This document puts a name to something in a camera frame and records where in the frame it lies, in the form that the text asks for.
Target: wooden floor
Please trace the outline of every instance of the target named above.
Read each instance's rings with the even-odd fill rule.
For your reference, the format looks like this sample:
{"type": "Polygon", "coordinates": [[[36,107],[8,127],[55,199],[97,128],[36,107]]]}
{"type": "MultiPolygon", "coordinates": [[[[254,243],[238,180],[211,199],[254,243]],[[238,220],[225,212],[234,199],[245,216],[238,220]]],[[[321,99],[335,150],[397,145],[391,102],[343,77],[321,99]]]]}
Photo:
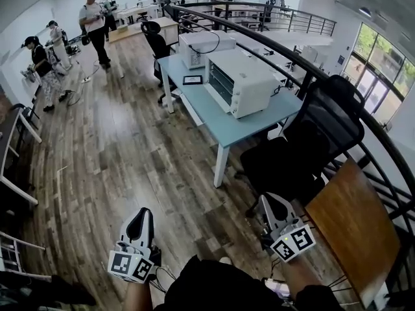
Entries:
{"type": "MultiPolygon", "coordinates": [[[[144,37],[117,44],[124,79],[115,69],[99,69],[83,92],[84,73],[75,59],[90,74],[96,53],[91,45],[82,50],[64,81],[80,101],[69,108],[56,103],[52,113],[43,113],[43,95],[38,99],[43,142],[32,146],[30,181],[39,206],[25,221],[22,237],[47,251],[26,252],[25,270],[81,282],[98,303],[81,310],[120,310],[126,285],[107,274],[108,254],[123,221],[148,207],[163,263],[174,274],[198,254],[229,256],[251,276],[269,277],[270,257],[257,238],[261,227],[244,218],[254,197],[244,181],[233,178],[240,154],[255,140],[231,148],[224,184],[215,189],[217,145],[181,104],[172,115],[158,106],[161,90],[144,37]]],[[[342,275],[324,246],[310,255],[324,283],[342,275]]],[[[274,277],[282,279],[278,269],[274,277]]],[[[154,304],[162,303],[162,294],[153,293],[154,304]]],[[[353,294],[343,295],[347,303],[356,301],[353,294]]]]}

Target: light blue tabletop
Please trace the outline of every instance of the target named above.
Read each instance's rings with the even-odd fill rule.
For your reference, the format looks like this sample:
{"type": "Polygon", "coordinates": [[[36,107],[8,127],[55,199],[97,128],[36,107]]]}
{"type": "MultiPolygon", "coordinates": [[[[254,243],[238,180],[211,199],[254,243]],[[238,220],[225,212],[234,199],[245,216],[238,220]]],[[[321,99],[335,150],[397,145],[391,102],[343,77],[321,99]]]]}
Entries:
{"type": "Polygon", "coordinates": [[[300,99],[287,89],[281,89],[271,98],[267,109],[236,119],[231,113],[224,112],[203,85],[183,85],[184,76],[202,75],[205,79],[205,68],[188,70],[179,54],[159,59],[158,62],[224,148],[296,114],[302,106],[300,99]]]}

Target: white microwave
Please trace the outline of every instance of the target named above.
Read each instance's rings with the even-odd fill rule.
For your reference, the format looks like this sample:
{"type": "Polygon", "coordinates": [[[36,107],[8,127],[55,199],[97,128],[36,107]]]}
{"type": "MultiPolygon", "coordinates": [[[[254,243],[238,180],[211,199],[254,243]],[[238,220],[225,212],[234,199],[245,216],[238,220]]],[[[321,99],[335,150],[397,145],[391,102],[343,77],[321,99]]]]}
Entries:
{"type": "Polygon", "coordinates": [[[234,49],[206,55],[204,85],[226,113],[239,119],[266,109],[281,83],[269,68],[234,49]]]}
{"type": "Polygon", "coordinates": [[[200,31],[179,36],[179,53],[188,69],[205,66],[205,53],[236,48],[236,40],[224,31],[200,31]]]}

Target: staircase railing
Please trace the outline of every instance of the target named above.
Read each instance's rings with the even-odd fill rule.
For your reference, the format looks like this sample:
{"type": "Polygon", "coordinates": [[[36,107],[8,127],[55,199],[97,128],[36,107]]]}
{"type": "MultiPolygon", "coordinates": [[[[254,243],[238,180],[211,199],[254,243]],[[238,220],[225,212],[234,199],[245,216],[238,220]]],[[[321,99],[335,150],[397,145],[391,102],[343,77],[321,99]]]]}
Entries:
{"type": "Polygon", "coordinates": [[[188,3],[182,6],[190,9],[197,7],[197,10],[204,9],[205,14],[217,13],[220,18],[259,32],[286,30],[332,36],[336,26],[335,21],[322,16],[263,3],[216,1],[188,3]]]}
{"type": "MultiPolygon", "coordinates": [[[[237,45],[240,46],[242,49],[248,51],[250,54],[267,63],[269,66],[273,67],[275,70],[279,71],[281,74],[287,77],[287,79],[289,79],[293,84],[296,84],[299,87],[299,90],[296,94],[298,98],[300,98],[301,100],[303,100],[306,96],[307,90],[309,89],[309,85],[312,82],[312,80],[326,80],[329,78],[323,71],[316,68],[313,64],[302,58],[300,55],[282,46],[280,43],[262,35],[261,33],[253,31],[252,29],[249,29],[248,27],[245,27],[236,22],[232,22],[229,19],[226,19],[225,17],[216,17],[211,15],[210,13],[195,10],[194,8],[196,6],[206,5],[215,6],[217,5],[217,3],[189,4],[186,6],[171,5],[169,6],[169,13],[175,21],[179,22],[179,27],[182,29],[183,32],[194,32],[202,29],[211,30],[211,22],[214,22],[216,24],[221,25],[225,29],[240,32],[241,34],[244,34],[245,36],[252,38],[258,43],[263,44],[264,46],[268,47],[274,52],[284,56],[292,63],[295,63],[296,66],[301,67],[305,71],[305,77],[302,81],[295,79],[295,77],[287,73],[281,67],[270,62],[266,57],[258,54],[257,52],[249,49],[244,45],[241,45],[240,43],[237,43],[237,45]],[[189,29],[188,25],[194,25],[194,27],[192,29],[189,29]]],[[[235,5],[235,3],[226,3],[226,5],[235,5]]],[[[257,6],[259,4],[247,3],[247,5],[257,6]]],[[[390,290],[395,289],[396,287],[399,291],[410,290],[412,289],[412,277],[411,269],[408,264],[408,257],[410,255],[411,250],[413,253],[415,248],[415,236],[414,231],[412,229],[412,224],[414,223],[415,219],[415,178],[407,162],[405,161],[399,150],[396,148],[392,140],[389,138],[389,136],[379,125],[379,123],[369,113],[367,113],[367,111],[363,112],[361,116],[361,121],[363,124],[366,125],[367,129],[373,133],[374,137],[379,141],[383,149],[390,156],[395,166],[399,170],[401,177],[407,184],[409,190],[407,192],[393,186],[388,175],[384,172],[382,166],[378,163],[375,156],[371,153],[367,146],[364,143],[360,143],[358,145],[361,152],[364,154],[364,160],[359,161],[361,168],[364,168],[365,166],[367,166],[368,163],[370,163],[380,176],[380,178],[378,178],[377,176],[371,173],[365,172],[366,176],[368,176],[372,184],[375,186],[376,191],[381,196],[381,199],[383,200],[385,206],[388,208],[390,219],[401,219],[401,221],[403,222],[403,224],[400,225],[402,229],[397,227],[397,232],[402,243],[401,252],[386,283],[388,284],[390,290]],[[404,277],[405,275],[406,282],[401,282],[402,277],[404,277]]],[[[345,152],[344,155],[346,157],[353,157],[349,152],[345,152]]],[[[330,178],[330,176],[335,174],[335,172],[339,169],[341,164],[341,161],[334,160],[331,163],[331,165],[327,167],[325,171],[326,176],[330,178]]]]}

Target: white sneaker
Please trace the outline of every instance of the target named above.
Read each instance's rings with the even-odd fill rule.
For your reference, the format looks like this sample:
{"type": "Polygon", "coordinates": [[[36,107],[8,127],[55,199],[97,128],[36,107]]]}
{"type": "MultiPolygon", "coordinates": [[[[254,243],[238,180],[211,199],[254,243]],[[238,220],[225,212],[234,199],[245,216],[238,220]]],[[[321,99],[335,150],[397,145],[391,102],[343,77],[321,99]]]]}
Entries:
{"type": "Polygon", "coordinates": [[[222,257],[219,262],[221,262],[222,264],[228,264],[228,265],[233,265],[232,264],[232,260],[229,257],[222,257]]]}

